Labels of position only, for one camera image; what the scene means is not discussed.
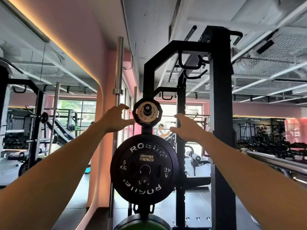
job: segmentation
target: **person's left arm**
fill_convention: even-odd
[[[123,109],[128,107],[120,104],[111,108],[82,135],[1,190],[1,229],[51,229],[74,194],[104,135],[135,123],[133,119],[122,119]]]

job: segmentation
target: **person's right arm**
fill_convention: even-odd
[[[266,164],[226,145],[194,120],[178,114],[171,131],[199,143],[263,230],[306,230],[307,190]]]

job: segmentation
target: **pull-up handle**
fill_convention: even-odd
[[[187,70],[197,70],[200,69],[201,66],[203,65],[203,62],[199,60],[197,66],[187,66],[182,64],[182,51],[178,52],[178,64],[182,69],[187,69]]]
[[[243,38],[243,33],[239,31],[230,31],[230,35],[238,36],[238,38],[234,41],[233,46],[236,46],[237,43]]]
[[[172,100],[173,99],[173,96],[171,96],[170,98],[165,98],[165,97],[163,97],[163,91],[161,93],[162,93],[161,97],[162,97],[163,100]]]
[[[205,71],[203,71],[201,74],[199,74],[199,75],[196,76],[196,77],[189,77],[189,76],[186,74],[186,70],[183,70],[183,75],[184,75],[185,78],[187,78],[187,79],[196,80],[196,79],[201,78],[206,72],[208,72],[208,69],[206,69]]]
[[[25,85],[25,89],[23,91],[17,91],[15,87],[13,87],[13,91],[15,93],[25,93],[27,91],[27,86]]]

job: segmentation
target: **large round weight plate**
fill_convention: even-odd
[[[132,114],[136,123],[142,127],[153,127],[161,120],[162,108],[156,100],[142,98],[134,105]]]
[[[126,201],[156,204],[175,188],[178,159],[174,148],[157,135],[135,135],[115,151],[111,181]]]
[[[163,219],[153,214],[147,220],[142,220],[140,214],[128,216],[114,230],[171,230],[171,226]]]

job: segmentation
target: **metal mesh ceiling panel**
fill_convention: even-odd
[[[32,75],[47,80],[51,84],[60,82],[61,85],[78,85],[80,82],[65,73],[55,65],[22,64],[14,63],[19,69],[31,73]]]
[[[280,82],[280,81],[265,81],[262,83],[259,83],[257,85],[251,86],[249,88],[246,88],[244,90],[241,90],[241,94],[259,94],[261,96],[267,96],[273,92],[277,92],[279,90],[287,89],[287,88],[294,88],[298,85],[301,85],[297,82]]]
[[[178,83],[178,74],[173,74],[170,82],[168,82],[168,80],[169,80],[169,73],[166,73],[161,83],[161,86],[162,87],[176,87]],[[187,80],[186,90],[187,91],[193,90],[194,87],[197,86],[202,80],[203,78],[197,79],[197,80]]]
[[[262,54],[244,54],[234,63],[234,73],[270,77],[307,60],[307,35],[282,33],[272,40],[274,45]]]

